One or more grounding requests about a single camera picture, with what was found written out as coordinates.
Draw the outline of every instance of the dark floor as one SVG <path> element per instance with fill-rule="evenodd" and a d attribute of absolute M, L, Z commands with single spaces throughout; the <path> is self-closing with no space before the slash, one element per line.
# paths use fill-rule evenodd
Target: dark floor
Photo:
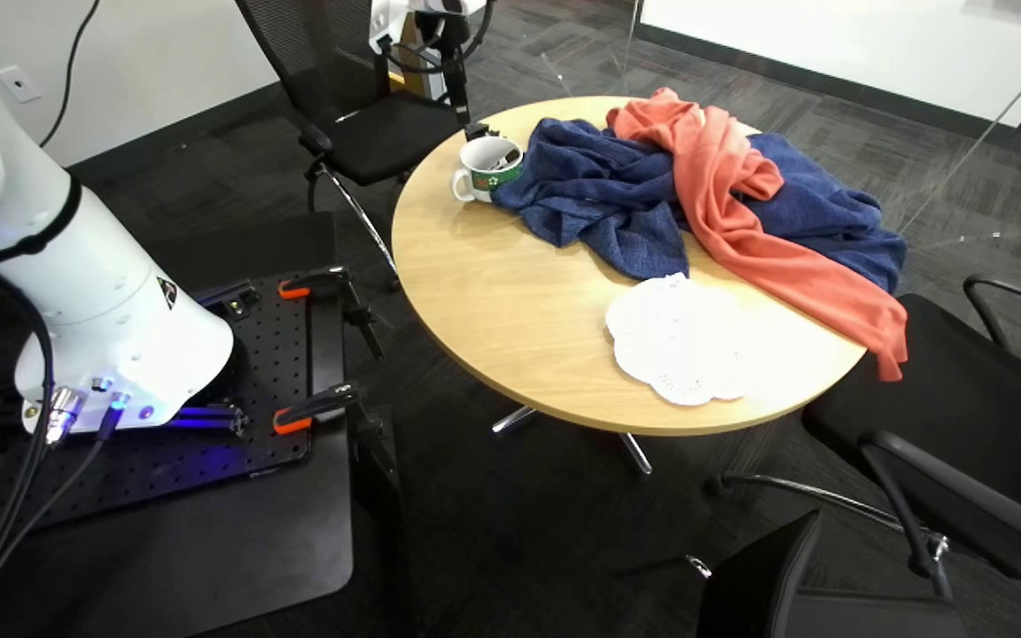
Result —
<path fill-rule="evenodd" d="M 501 0 L 487 45 L 467 63 L 475 114 L 568 92 L 654 92 L 673 84 L 780 132 L 837 177 L 873 191 L 913 246 L 907 291 L 954 312 L 966 272 L 1021 282 L 1021 132 L 934 116 L 887 102 L 777 81 L 656 42 L 627 42 L 627 0 Z M 305 153 L 276 92 L 232 102 L 81 168 L 86 182 L 142 238 L 198 233 L 237 219 L 305 213 Z M 387 219 L 398 185 L 368 187 Z M 414 323 L 406 294 L 387 294 L 380 260 L 340 204 L 340 260 L 387 315 L 392 343 L 368 362 L 350 343 L 350 375 L 392 416 L 406 480 L 406 549 L 426 630 L 436 638 L 685 638 L 701 582 L 679 562 L 719 562 L 804 505 L 777 494 L 712 496 L 707 480 L 766 468 L 873 496 L 848 464 L 796 426 L 712 441 L 648 441 L 654 480 L 639 480 L 617 435 L 540 418 L 507 441 L 490 421 L 511 400 L 480 388 Z M 375 518 L 362 511 L 357 577 L 343 595 L 296 605 L 219 635 L 392 635 L 395 572 L 375 555 Z M 812 563 L 817 588 L 926 594 L 900 538 L 831 514 Z M 1021 584 L 954 556 L 960 609 L 975 638 L 1021 638 Z"/>

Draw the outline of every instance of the blue towel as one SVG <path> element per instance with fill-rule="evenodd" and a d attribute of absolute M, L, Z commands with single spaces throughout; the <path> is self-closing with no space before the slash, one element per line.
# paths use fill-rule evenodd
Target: blue towel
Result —
<path fill-rule="evenodd" d="M 745 200 L 764 231 L 799 242 L 884 291 L 896 291 L 903 242 L 878 226 L 878 207 L 817 168 L 780 134 L 751 134 L 751 145 L 783 174 L 783 187 L 769 204 Z"/>
<path fill-rule="evenodd" d="M 687 272 L 673 161 L 585 122 L 540 122 L 520 177 L 501 185 L 493 204 L 535 238 L 585 242 L 635 282 Z"/>

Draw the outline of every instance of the round table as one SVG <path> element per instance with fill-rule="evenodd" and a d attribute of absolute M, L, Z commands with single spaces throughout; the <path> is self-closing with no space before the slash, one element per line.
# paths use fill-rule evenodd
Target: round table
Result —
<path fill-rule="evenodd" d="M 544 116 L 605 125 L 624 97 L 577 97 L 505 109 L 490 128 L 520 148 Z M 395 213 L 401 289 L 428 334 L 484 383 L 544 416 L 635 435 L 707 435 L 799 413 L 865 350 L 718 268 L 691 238 L 691 282 L 735 302 L 751 330 L 756 368 L 737 400 L 679 409 L 624 375 L 602 327 L 635 289 L 585 246 L 555 249 L 513 213 L 458 204 L 449 177 L 465 134 L 448 140 L 408 177 Z"/>

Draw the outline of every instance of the black chair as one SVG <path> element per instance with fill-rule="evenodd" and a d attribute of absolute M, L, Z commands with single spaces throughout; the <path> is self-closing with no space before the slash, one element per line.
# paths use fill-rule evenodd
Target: black chair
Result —
<path fill-rule="evenodd" d="M 724 562 L 700 605 L 700 638 L 960 638 L 958 609 L 934 600 L 799 594 L 824 531 L 819 511 Z"/>
<path fill-rule="evenodd" d="M 316 156 L 310 207 L 325 174 L 395 270 L 372 218 L 340 177 L 356 185 L 406 177 L 465 116 L 445 102 L 392 92 L 387 61 L 368 45 L 368 0 L 237 0 L 237 11 L 288 92 L 301 145 Z"/>
<path fill-rule="evenodd" d="M 945 572 L 941 549 L 934 555 L 941 535 L 929 538 L 926 522 L 1021 577 L 1021 360 L 984 291 L 1021 302 L 1021 289 L 966 282 L 991 336 L 903 294 L 913 350 L 903 383 L 887 388 L 873 362 L 861 362 L 804 413 L 804 428 L 884 485 L 895 514 L 876 518 L 907 535 L 915 566 Z M 786 480 L 724 481 L 766 481 L 850 507 L 848 496 Z"/>

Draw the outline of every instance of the white wall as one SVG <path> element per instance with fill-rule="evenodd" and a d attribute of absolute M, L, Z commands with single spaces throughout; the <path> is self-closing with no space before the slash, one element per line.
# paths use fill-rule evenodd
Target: white wall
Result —
<path fill-rule="evenodd" d="M 646 0 L 641 24 L 1021 125 L 1021 0 Z"/>
<path fill-rule="evenodd" d="M 88 0 L 0 0 L 0 69 L 17 63 L 42 88 L 35 102 L 5 92 L 32 140 L 54 125 L 86 11 Z M 103 0 L 78 51 L 71 109 L 48 148 L 78 162 L 270 81 L 236 0 Z"/>

